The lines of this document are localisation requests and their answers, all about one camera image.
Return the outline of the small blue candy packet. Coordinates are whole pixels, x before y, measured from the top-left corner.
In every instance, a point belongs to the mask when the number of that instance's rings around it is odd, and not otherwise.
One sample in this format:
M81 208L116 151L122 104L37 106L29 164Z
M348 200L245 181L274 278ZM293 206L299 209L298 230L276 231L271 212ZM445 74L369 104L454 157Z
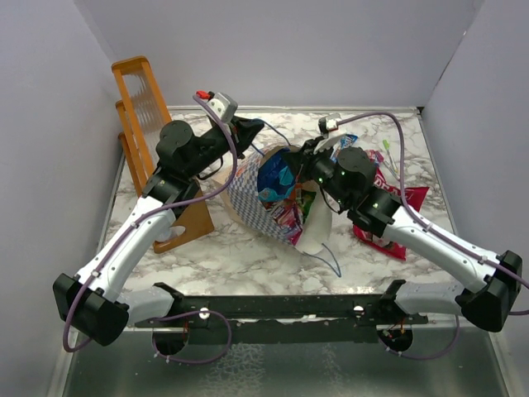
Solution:
M336 144L332 154L331 154L331 160L336 163L337 157L340 154L341 151L343 151L346 148L353 147L355 143L358 140L358 136L355 134L345 134L341 137L339 142Z

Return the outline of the blue checkered paper bag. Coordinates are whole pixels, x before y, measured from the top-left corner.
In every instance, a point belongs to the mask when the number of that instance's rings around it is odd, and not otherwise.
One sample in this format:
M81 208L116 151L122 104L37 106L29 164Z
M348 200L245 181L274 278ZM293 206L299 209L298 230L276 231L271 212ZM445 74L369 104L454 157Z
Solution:
M277 202L263 203L258 197L257 176L259 169L275 152L283 147L288 147L291 151L298 149L288 139L285 139L282 144L268 144L261 149L256 147L251 154L238 162L234 179L228 188L221 193L226 210L236 222L261 232L277 242L291 246L305 256L322 261L331 268L336 276L340 277L339 262L329 248L332 212L326 203L326 196L315 182L308 181L303 184L296 182L290 196L284 199L295 202L296 189L306 189L316 193L307 221L303 224L303 233L296 246L288 242L269 213L269 209Z

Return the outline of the purple berries candy bag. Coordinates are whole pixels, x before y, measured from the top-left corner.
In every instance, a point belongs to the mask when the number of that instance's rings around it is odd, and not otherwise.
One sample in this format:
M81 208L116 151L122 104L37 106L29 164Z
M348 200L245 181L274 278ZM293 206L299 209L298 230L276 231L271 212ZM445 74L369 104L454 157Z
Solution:
M377 169L384 164L384 157L379 151L369 149L366 154Z

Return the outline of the blue cookie snack pack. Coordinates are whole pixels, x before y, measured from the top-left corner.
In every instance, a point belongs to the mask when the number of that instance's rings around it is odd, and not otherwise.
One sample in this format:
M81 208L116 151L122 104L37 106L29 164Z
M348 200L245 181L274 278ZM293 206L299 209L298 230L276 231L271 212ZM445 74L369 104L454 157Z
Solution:
M257 176L258 197L263 203L287 199L296 184L295 177L283 158L288 147L280 148L259 169Z

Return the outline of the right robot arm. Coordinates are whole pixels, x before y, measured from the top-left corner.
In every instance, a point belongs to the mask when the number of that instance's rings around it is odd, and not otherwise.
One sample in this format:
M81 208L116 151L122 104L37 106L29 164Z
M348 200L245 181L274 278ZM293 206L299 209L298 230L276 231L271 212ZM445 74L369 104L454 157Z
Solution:
M521 289L519 255L497 254L469 243L428 221L404 199L376 187L377 167L361 148L345 148L332 160L330 151L317 152L315 144L310 140L283 155L294 176L316 182L356 227L405 246L454 278L440 284L392 283L379 304L386 322L443 313L462 316L488 332L503 329Z

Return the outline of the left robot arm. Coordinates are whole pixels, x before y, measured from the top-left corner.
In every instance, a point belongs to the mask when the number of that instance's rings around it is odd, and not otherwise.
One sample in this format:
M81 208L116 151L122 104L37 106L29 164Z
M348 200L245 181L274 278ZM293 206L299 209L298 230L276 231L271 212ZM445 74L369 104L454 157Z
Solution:
M194 204L200 203L197 176L228 151L239 158L264 123L233 117L226 125L195 136L181 120L165 124L155 148L159 157L129 218L108 244L75 276L61 274L53 284L55 302L67 328L108 346L128 325L152 318L170 327L183 314L178 294L158 283L125 294L123 286L149 247Z

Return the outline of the green fruit candy bag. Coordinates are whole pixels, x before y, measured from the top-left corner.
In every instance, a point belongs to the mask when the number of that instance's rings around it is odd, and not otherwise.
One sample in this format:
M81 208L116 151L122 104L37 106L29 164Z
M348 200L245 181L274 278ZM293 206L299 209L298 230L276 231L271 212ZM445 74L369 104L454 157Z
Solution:
M307 221L316 193L306 189L296 189L295 202L301 224Z

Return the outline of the purple marker pen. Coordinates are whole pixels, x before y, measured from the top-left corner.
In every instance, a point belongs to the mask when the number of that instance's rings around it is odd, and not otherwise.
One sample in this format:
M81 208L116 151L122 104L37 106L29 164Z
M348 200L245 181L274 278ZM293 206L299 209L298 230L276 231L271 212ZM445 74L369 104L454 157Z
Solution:
M390 172L390 174L398 181L400 182L401 179L400 179L400 174L398 173L398 170L396 168L394 168L388 161L384 160L383 161L383 164L384 166L388 169L388 171Z

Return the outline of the green marker pen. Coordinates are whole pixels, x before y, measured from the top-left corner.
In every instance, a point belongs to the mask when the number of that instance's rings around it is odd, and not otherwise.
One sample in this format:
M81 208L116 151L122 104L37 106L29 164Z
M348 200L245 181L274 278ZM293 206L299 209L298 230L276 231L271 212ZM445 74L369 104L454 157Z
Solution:
M387 154L387 157L389 159L389 164L391 165L392 169L393 169L393 172L395 174L398 173L398 167L397 167L397 164L392 156L392 153L391 153L391 150L390 150L390 144L387 140L383 140L383 145L384 145L384 149L386 151L386 154Z

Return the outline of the orange wooden rack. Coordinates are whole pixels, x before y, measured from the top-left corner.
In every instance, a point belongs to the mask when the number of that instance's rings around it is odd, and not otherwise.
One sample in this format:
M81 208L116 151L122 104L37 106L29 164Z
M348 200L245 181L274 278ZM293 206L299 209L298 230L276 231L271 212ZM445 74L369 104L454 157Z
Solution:
M148 59L139 55L112 65L121 99L115 104L123 132L119 136L137 194L145 187L155 170L158 156L155 146L161 128L172 120ZM183 211L171 230L183 232L163 242L154 243L161 254L204 237L214 226L204 201Z

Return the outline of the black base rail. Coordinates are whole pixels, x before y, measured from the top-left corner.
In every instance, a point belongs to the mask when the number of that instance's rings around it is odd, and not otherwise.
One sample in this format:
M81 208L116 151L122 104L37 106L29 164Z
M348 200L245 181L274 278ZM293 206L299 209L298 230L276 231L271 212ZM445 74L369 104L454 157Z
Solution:
M174 302L166 317L136 326L156 336L186 332L186 342L200 345L376 343L379 327L428 321L394 303L401 285L398 280L382 294L310 295L184 295L168 288Z

